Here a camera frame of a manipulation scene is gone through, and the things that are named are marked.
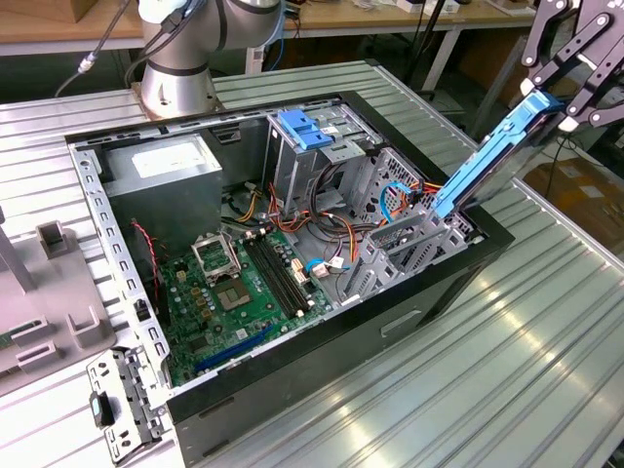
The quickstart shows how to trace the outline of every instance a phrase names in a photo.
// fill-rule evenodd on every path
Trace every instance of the blue plastic tab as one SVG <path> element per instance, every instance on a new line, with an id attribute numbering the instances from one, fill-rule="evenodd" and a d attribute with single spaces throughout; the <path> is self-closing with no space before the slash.
<path id="1" fill-rule="evenodd" d="M 280 124 L 303 149 L 314 149 L 333 143 L 331 136 L 319 130 L 316 122 L 303 113 L 302 110 L 278 112 Z"/>
<path id="2" fill-rule="evenodd" d="M 457 204 L 464 193 L 479 186 L 492 164 L 504 159 L 513 147 L 523 142 L 530 125 L 543 114 L 557 112 L 561 108 L 563 104 L 547 93 L 534 90 L 525 97 L 489 134 L 484 145 L 440 189 L 433 203 L 436 216 L 443 218 L 461 208 Z"/>

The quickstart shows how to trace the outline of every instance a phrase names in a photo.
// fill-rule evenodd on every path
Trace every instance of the cardboard box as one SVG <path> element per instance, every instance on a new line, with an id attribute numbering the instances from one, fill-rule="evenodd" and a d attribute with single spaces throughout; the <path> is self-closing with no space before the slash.
<path id="1" fill-rule="evenodd" d="M 78 22 L 98 0 L 0 0 L 0 10 L 31 17 Z"/>
<path id="2" fill-rule="evenodd" d="M 544 195 L 552 164 L 525 176 Z M 624 190 L 582 158 L 557 163 L 548 201 L 614 254 L 624 252 Z"/>

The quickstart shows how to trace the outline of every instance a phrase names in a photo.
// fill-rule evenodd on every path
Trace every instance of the motherboard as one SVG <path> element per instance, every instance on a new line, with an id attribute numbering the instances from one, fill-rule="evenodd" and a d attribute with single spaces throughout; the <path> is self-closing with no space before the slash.
<path id="1" fill-rule="evenodd" d="M 206 272 L 230 260 L 215 243 L 199 257 L 189 253 L 160 266 L 169 306 L 169 323 L 161 325 L 174 386 L 332 310 L 317 280 L 296 267 L 301 261 L 281 232 L 226 244 L 240 270 L 213 283 Z"/>

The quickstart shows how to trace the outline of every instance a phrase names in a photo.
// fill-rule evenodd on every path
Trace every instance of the green circuit board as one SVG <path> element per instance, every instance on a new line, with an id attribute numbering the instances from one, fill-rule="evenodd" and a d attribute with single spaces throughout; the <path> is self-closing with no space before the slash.
<path id="1" fill-rule="evenodd" d="M 279 251 L 280 257 L 285 255 L 288 260 L 296 258 L 282 233 L 267 234 L 265 240 Z M 299 287 L 299 290 L 314 305 L 303 317 L 291 314 L 289 318 L 269 290 L 243 242 L 235 241 L 233 245 L 241 263 L 240 276 L 225 278 L 212 287 L 206 283 L 193 253 L 160 267 L 167 285 L 170 310 L 170 324 L 161 326 L 171 349 L 168 366 L 174 386 L 195 378 L 196 365 L 202 360 L 254 337 L 258 338 L 258 344 L 266 343 L 332 310 L 322 289 L 312 278 L 311 285 Z M 222 266 L 222 259 L 225 258 L 213 248 L 202 252 L 201 256 L 210 267 Z M 293 275 L 289 267 L 285 268 Z M 248 351 L 249 348 L 235 355 Z M 224 364 L 228 359 L 211 368 Z"/>

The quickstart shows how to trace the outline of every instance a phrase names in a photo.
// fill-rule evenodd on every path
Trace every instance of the metal table surface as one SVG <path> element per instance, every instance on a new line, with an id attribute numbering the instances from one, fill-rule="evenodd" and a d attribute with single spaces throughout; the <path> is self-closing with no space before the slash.
<path id="1" fill-rule="evenodd" d="M 228 107 L 356 90 L 448 173 L 474 147 L 364 62 L 216 86 Z M 120 344 L 132 336 L 62 135 L 143 120 L 128 91 L 0 106 L 7 234 L 51 219 L 74 229 Z M 235 441 L 214 466 L 600 466 L 624 437 L 624 268 L 514 183 L 486 208 L 516 242 L 447 314 Z M 0 399 L 0 465 L 110 466 L 85 364 Z M 130 465 L 181 461 L 168 440 Z"/>

